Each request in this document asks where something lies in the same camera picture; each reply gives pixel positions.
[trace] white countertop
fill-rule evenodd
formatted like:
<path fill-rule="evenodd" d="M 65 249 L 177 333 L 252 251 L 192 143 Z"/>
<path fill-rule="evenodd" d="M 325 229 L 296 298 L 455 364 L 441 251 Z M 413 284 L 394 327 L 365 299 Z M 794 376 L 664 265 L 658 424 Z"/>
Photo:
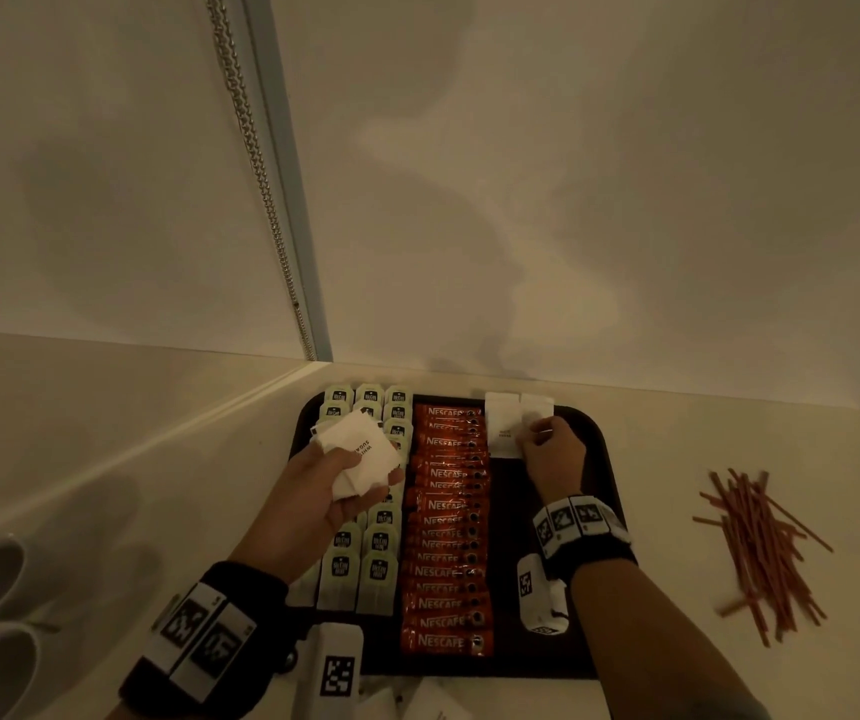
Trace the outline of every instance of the white countertop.
<path fill-rule="evenodd" d="M 231 369 L 235 357 L 226 358 Z M 95 608 L 76 658 L 89 669 L 40 717 L 97 717 L 112 706 L 164 602 L 225 556 L 255 514 L 286 461 L 304 403 L 347 381 L 451 397 L 525 391 L 582 410 L 603 431 L 640 567 L 772 716 L 860 717 L 860 411 L 370 366 L 293 362 L 292 369 L 253 389 L 249 401 L 124 450 L 102 474 L 80 473 L 0 514 L 0 527 L 89 541 L 101 552 L 89 595 Z M 698 492 L 710 487 L 709 469 L 728 467 L 769 471 L 773 497 L 836 551 L 801 545 L 800 572 L 829 618 L 820 628 L 802 624 L 771 649 L 748 615 L 714 613 L 736 595 L 734 569 L 722 535 L 690 519 L 713 515 Z M 550 707 L 609 717 L 595 681 L 457 678 L 444 686 L 478 718 L 531 718 Z M 291 692 L 275 681 L 252 716 L 289 717 Z"/>

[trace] pile of stirrers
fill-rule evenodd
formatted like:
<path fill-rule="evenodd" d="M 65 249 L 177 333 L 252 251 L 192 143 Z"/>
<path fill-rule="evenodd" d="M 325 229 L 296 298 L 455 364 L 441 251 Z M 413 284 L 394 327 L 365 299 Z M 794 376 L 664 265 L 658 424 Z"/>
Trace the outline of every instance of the pile of stirrers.
<path fill-rule="evenodd" d="M 801 562 L 804 560 L 794 540 L 809 536 L 830 553 L 833 549 L 767 494 L 769 473 L 761 472 L 756 482 L 751 482 L 747 473 L 738 475 L 733 469 L 729 473 L 731 478 L 726 481 L 724 489 L 719 475 L 710 472 L 710 480 L 719 497 L 700 493 L 700 497 L 706 498 L 714 508 L 726 511 L 726 515 L 720 520 L 694 515 L 693 520 L 723 528 L 736 568 L 737 583 L 743 594 L 742 599 L 719 608 L 717 614 L 729 617 L 749 607 L 763 646 L 769 647 L 769 629 L 760 610 L 761 601 L 770 605 L 776 617 L 773 635 L 777 642 L 784 641 L 785 632 L 797 630 L 792 599 L 796 599 L 803 614 L 818 627 L 820 619 L 827 618 L 794 565 L 795 558 Z M 771 506 L 792 522 L 776 520 Z"/>

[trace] person's right hand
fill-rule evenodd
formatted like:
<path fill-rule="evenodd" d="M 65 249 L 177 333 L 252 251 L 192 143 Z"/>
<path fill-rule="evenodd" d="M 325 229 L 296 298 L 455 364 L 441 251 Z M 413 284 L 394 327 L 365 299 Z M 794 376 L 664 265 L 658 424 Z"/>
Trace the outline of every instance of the person's right hand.
<path fill-rule="evenodd" d="M 521 430 L 516 441 L 544 505 L 580 495 L 587 447 L 573 434 L 565 419 L 561 416 L 538 419 L 529 429 Z"/>

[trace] white wall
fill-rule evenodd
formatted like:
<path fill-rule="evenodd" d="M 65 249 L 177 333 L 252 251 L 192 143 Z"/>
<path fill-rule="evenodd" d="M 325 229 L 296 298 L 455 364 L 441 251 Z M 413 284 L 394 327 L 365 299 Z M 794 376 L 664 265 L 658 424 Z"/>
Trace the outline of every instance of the white wall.
<path fill-rule="evenodd" d="M 0 331 L 303 357 L 203 0 L 0 0 Z"/>
<path fill-rule="evenodd" d="M 271 0 L 338 361 L 860 405 L 860 0 Z"/>

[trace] tray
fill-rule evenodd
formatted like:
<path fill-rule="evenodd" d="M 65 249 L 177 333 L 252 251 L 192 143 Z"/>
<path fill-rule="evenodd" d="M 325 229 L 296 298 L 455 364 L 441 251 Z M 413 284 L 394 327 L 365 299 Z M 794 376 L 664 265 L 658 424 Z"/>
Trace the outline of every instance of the tray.
<path fill-rule="evenodd" d="M 324 403 L 323 393 L 310 399 L 300 412 L 290 456 L 310 442 L 310 427 L 317 421 Z M 483 407 L 483 399 L 414 394 L 413 404 Z M 607 445 L 600 428 L 580 410 L 557 406 L 554 413 L 563 417 L 586 445 L 582 489 L 599 497 L 626 520 L 617 493 Z M 348 611 L 319 611 L 295 608 L 294 618 L 303 632 L 325 621 L 357 624 L 364 631 L 364 675 L 430 677 L 530 677 L 554 679 L 596 679 L 597 671 L 584 640 L 580 620 L 567 593 L 570 626 L 563 634 L 546 636 L 524 629 L 520 623 L 517 589 L 517 562 L 528 553 L 539 553 L 540 544 L 532 518 L 542 506 L 540 496 L 527 477 L 522 459 L 491 459 L 489 554 L 486 583 L 493 606 L 493 656 L 445 656 L 400 652 L 400 591 L 393 616 L 371 616 Z M 408 469 L 407 486 L 414 480 Z M 404 518 L 405 541 L 406 519 Z"/>

